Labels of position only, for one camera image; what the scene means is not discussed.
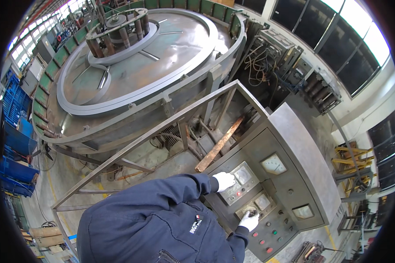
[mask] navy blue jacket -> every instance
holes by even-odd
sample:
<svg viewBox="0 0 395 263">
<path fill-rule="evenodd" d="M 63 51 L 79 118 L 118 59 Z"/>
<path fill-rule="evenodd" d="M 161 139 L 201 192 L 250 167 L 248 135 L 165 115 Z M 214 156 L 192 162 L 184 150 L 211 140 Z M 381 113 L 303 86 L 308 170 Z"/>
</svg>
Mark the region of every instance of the navy blue jacket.
<svg viewBox="0 0 395 263">
<path fill-rule="evenodd" d="M 248 229 L 239 226 L 226 239 L 215 214 L 198 200 L 218 186 L 206 174 L 179 174 L 107 197 L 82 214 L 80 261 L 243 262 Z"/>
</svg>

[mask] analog gauge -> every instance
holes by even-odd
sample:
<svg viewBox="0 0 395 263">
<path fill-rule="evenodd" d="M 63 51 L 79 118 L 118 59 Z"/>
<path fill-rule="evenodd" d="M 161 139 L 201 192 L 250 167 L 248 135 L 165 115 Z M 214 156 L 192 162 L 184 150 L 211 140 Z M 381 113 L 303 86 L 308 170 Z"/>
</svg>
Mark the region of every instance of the analog gauge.
<svg viewBox="0 0 395 263">
<path fill-rule="evenodd" d="M 269 156 L 267 159 L 262 161 L 261 164 L 267 172 L 276 175 L 287 171 L 287 168 L 285 168 L 284 164 L 282 163 L 281 159 L 279 159 L 277 154 Z"/>
</svg>

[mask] white wall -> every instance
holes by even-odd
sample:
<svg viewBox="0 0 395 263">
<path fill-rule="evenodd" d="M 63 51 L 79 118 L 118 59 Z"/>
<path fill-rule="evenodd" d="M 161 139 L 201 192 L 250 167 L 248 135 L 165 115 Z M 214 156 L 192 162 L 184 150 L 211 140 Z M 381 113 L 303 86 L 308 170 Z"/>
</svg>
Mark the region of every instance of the white wall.
<svg viewBox="0 0 395 263">
<path fill-rule="evenodd" d="M 250 16 L 250 18 L 262 23 L 268 23 L 272 29 L 284 35 L 294 44 L 303 47 L 305 51 L 302 56 L 312 64 L 314 69 L 316 68 L 317 71 L 323 69 L 331 78 L 337 80 L 342 101 L 337 107 L 332 109 L 332 113 L 343 127 L 349 140 L 365 133 L 395 110 L 395 65 L 392 59 L 388 59 L 374 79 L 358 95 L 351 98 L 335 73 L 320 56 L 314 53 L 310 46 L 280 24 L 269 19 L 275 2 L 276 0 L 267 0 L 262 15 L 247 10 L 240 5 L 235 5 L 234 7 L 237 9 L 243 8 L 243 13 Z M 337 144 L 344 143 L 341 134 L 335 126 L 332 129 L 332 135 Z"/>
</svg>

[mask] control panel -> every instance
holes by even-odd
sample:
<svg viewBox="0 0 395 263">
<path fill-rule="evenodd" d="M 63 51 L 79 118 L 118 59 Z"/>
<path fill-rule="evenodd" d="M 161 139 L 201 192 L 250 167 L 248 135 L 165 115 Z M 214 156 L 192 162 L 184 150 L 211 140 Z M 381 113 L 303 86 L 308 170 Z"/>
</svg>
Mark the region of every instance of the control panel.
<svg viewBox="0 0 395 263">
<path fill-rule="evenodd" d="M 307 175 L 311 166 L 315 166 L 313 163 L 324 162 L 321 153 L 319 160 L 310 160 L 307 154 L 296 157 L 282 141 L 286 134 L 274 135 L 268 125 L 266 121 L 257 121 L 243 134 L 240 143 L 205 170 L 210 176 L 230 172 L 236 183 L 224 192 L 204 196 L 227 232 L 237 228 L 247 211 L 251 215 L 260 214 L 258 226 L 249 233 L 248 248 L 263 262 L 282 250 L 300 231 L 329 224 L 318 193 L 325 195 L 323 200 L 333 201 L 334 208 L 329 212 L 332 217 L 340 203 L 337 191 L 325 189 L 326 183 L 335 190 L 336 186 L 332 176 L 330 182 L 325 181 L 322 167 L 314 167 L 314 172 Z M 301 141 L 295 134 L 292 138 L 296 144 Z M 305 142 L 301 144 L 296 147 L 304 149 Z M 316 147 L 313 140 L 307 145 Z M 311 166 L 304 170 L 300 160 L 307 160 Z"/>
</svg>

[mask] white glove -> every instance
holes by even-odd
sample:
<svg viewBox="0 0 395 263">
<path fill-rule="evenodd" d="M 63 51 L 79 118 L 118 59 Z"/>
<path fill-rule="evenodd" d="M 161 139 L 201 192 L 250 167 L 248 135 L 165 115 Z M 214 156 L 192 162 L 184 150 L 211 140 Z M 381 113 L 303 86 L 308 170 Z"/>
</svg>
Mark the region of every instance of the white glove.
<svg viewBox="0 0 395 263">
<path fill-rule="evenodd" d="M 259 223 L 259 213 L 255 214 L 252 217 L 249 217 L 249 215 L 250 215 L 250 211 L 247 211 L 244 214 L 243 218 L 241 219 L 240 224 L 238 224 L 238 225 L 244 226 L 250 232 L 253 229 L 255 229 L 257 227 L 257 224 Z"/>
<path fill-rule="evenodd" d="M 218 181 L 219 186 L 217 193 L 225 191 L 228 187 L 231 187 L 235 184 L 234 175 L 231 173 L 220 172 L 216 175 L 213 175 L 213 177 L 215 177 L 215 179 Z"/>
</svg>

